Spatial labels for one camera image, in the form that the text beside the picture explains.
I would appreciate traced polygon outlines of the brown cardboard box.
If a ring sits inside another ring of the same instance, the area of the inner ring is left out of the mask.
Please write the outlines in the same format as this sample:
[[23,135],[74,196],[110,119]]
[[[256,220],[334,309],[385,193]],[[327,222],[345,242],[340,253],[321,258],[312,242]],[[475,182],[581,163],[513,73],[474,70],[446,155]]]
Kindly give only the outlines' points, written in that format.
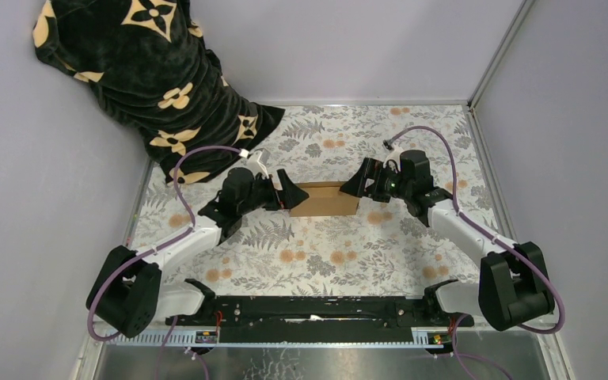
[[307,192],[309,198],[290,210],[290,216],[302,218],[356,215],[359,198],[341,192],[340,187],[343,184],[339,181],[297,184]]

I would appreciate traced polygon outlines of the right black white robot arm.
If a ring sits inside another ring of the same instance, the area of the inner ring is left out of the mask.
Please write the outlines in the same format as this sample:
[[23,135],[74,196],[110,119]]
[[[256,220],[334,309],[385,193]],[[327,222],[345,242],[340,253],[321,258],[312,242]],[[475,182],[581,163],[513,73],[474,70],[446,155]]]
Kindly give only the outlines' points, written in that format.
[[512,241],[465,215],[455,197],[435,185],[423,151],[392,153],[386,161],[365,158],[340,191],[381,203],[402,200],[410,215],[453,242],[478,266],[476,282],[450,279],[425,289],[422,314],[430,325],[469,314],[504,331],[562,309],[541,249],[532,242]]

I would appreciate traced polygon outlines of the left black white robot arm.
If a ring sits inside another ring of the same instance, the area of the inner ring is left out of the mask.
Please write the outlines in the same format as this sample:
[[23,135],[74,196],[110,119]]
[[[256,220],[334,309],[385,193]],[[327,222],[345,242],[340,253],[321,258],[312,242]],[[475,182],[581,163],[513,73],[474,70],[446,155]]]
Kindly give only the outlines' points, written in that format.
[[205,325],[214,314],[214,291],[198,280],[165,284],[166,276],[187,259],[221,245],[242,224],[248,213],[291,210],[309,198],[287,173],[272,177],[249,169],[229,171],[216,197],[199,210],[195,221],[148,249],[112,249],[86,299],[87,328],[99,317],[127,338],[138,336],[154,321],[185,316],[194,325]]

